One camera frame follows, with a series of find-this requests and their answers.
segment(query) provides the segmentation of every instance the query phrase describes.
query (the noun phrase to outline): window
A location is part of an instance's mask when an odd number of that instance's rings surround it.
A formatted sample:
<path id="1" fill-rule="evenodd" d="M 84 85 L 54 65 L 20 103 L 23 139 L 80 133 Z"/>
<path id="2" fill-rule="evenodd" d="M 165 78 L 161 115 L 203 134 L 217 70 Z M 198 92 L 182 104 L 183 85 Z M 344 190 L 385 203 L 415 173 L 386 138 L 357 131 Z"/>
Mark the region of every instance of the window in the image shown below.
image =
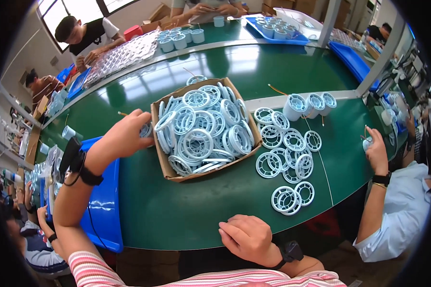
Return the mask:
<path id="1" fill-rule="evenodd" d="M 108 17 L 118 9 L 136 1 L 138 0 L 39 0 L 38 13 L 52 35 L 53 41 L 63 52 L 68 44 L 57 42 L 54 33 L 64 17 L 72 15 L 82 23 L 87 23 Z"/>

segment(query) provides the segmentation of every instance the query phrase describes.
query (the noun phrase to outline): hand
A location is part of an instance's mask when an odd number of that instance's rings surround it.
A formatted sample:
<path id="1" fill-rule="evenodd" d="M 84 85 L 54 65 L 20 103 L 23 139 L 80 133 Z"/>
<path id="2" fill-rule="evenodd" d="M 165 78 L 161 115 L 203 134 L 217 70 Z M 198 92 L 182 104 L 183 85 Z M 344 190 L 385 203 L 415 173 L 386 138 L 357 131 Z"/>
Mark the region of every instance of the hand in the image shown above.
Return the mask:
<path id="1" fill-rule="evenodd" d="M 109 129 L 109 131 L 93 146 L 98 152 L 112 162 L 117 158 L 125 158 L 133 153 L 155 144 L 153 138 L 141 138 L 140 129 L 150 122 L 151 114 L 137 109 L 125 116 L 121 121 Z"/>
<path id="2" fill-rule="evenodd" d="M 85 56 L 81 55 L 77 57 L 77 61 L 75 62 L 75 66 L 80 72 L 84 72 L 86 70 L 85 66 Z"/>
<path id="3" fill-rule="evenodd" d="M 272 243 L 270 226 L 256 216 L 235 215 L 219 227 L 222 243 L 241 259 L 265 267 L 275 267 L 283 259 Z"/>
<path id="4" fill-rule="evenodd" d="M 415 117 L 412 115 L 412 111 L 408 111 L 408 118 L 405 121 L 407 126 L 408 134 L 415 137 Z"/>
<path id="5" fill-rule="evenodd" d="M 39 209 L 37 209 L 37 216 L 39 218 L 39 221 L 46 220 L 46 208 L 48 207 L 48 205 L 39 207 Z"/>
<path id="6" fill-rule="evenodd" d="M 366 127 L 373 144 L 370 145 L 365 153 L 370 161 L 370 165 L 376 175 L 385 176 L 388 174 L 388 156 L 386 155 L 386 147 L 383 142 L 383 137 L 376 129 Z"/>
<path id="7" fill-rule="evenodd" d="M 22 188 L 18 188 L 16 191 L 17 204 L 24 204 L 24 192 Z"/>
<path id="8" fill-rule="evenodd" d="M 231 4 L 220 5 L 215 11 L 219 12 L 221 15 L 234 16 L 238 14 L 238 9 Z"/>
<path id="9" fill-rule="evenodd" d="M 188 12 L 194 16 L 206 14 L 207 12 L 213 12 L 214 8 L 212 6 L 209 6 L 208 4 L 204 3 L 198 3 L 190 9 Z"/>
<path id="10" fill-rule="evenodd" d="M 89 52 L 85 57 L 85 64 L 91 65 L 94 60 L 102 53 L 100 49 L 95 49 Z"/>

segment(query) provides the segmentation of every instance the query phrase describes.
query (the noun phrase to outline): metal pole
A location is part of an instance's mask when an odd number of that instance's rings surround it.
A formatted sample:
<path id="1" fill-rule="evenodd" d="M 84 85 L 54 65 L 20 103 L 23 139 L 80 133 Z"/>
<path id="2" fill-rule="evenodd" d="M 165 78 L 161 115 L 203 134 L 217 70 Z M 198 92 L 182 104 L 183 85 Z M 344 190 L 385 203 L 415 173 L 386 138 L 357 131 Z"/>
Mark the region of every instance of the metal pole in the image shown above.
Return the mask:
<path id="1" fill-rule="evenodd" d="M 335 20 L 337 19 L 338 9 L 340 8 L 341 0 L 330 0 L 327 7 L 326 19 L 324 20 L 321 36 L 319 36 L 318 47 L 326 48 L 329 42 L 330 33 L 334 28 Z"/>
<path id="2" fill-rule="evenodd" d="M 401 40 L 401 36 L 404 31 L 404 25 L 404 19 L 402 19 L 401 14 L 398 12 L 394 20 L 390 37 L 388 38 L 388 41 L 386 41 L 383 52 L 380 54 L 380 57 L 372 66 L 372 69 L 370 69 L 362 83 L 356 89 L 356 93 L 359 97 L 364 95 L 384 72 L 386 66 L 392 58 L 392 55 L 394 54 L 394 51 L 397 48 L 397 45 L 399 44 L 399 41 Z"/>
<path id="3" fill-rule="evenodd" d="M 23 118 L 31 122 L 34 126 L 41 128 L 41 123 L 39 123 L 36 119 L 34 119 L 28 112 L 26 112 L 22 106 L 18 105 L 18 103 L 14 100 L 14 98 L 5 90 L 4 86 L 0 83 L 0 93 L 3 94 L 5 99 L 10 102 L 11 106 L 20 113 Z"/>

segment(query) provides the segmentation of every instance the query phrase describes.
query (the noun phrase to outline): light blue shirt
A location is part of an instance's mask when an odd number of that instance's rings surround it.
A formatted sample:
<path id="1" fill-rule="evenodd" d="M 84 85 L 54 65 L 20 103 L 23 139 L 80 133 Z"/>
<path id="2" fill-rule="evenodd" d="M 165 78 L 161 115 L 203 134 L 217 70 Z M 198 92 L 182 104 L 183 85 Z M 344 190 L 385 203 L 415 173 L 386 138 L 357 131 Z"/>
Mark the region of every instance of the light blue shirt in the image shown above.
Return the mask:
<path id="1" fill-rule="evenodd" d="M 380 229 L 353 243 L 364 262 L 396 258 L 416 242 L 431 201 L 425 178 L 430 178 L 428 167 L 415 161 L 392 173 Z"/>

